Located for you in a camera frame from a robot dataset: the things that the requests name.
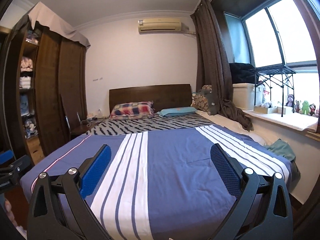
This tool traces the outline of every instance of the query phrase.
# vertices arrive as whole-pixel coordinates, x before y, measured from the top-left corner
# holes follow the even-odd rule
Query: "green frog plush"
[[[309,102],[305,100],[302,103],[302,114],[309,114],[309,113],[310,113]]]

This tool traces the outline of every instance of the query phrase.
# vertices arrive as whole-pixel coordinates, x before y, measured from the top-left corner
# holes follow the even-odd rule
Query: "storage box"
[[[278,112],[278,107],[265,108],[261,106],[255,106],[254,111],[262,114],[273,114]]]
[[[256,106],[262,104],[263,85],[256,90]],[[253,110],[254,107],[254,84],[233,84],[233,103],[243,110]]]
[[[282,107],[278,106],[278,113],[281,114]],[[283,114],[292,114],[292,107],[283,106]]]

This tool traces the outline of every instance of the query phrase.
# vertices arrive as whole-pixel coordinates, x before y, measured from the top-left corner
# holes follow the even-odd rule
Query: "air conditioner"
[[[181,21],[178,18],[152,18],[138,20],[139,33],[180,32]]]

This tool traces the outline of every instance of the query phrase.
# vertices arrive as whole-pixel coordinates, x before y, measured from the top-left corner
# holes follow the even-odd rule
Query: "textured blue pad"
[[[6,151],[4,153],[0,154],[0,164],[3,164],[7,162],[8,160],[11,160],[13,158],[13,152],[12,150]]]
[[[106,145],[82,176],[80,195],[83,199],[93,193],[111,160],[111,148]]]
[[[241,195],[240,178],[216,144],[211,147],[210,157],[229,194],[239,198]]]

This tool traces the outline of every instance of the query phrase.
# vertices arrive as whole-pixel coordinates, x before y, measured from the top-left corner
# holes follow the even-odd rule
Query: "brown curtain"
[[[203,85],[212,85],[218,113],[239,122],[246,130],[253,130],[251,120],[232,102],[233,87],[227,53],[221,38],[217,18],[209,0],[191,15],[196,27],[198,44],[197,91]]]

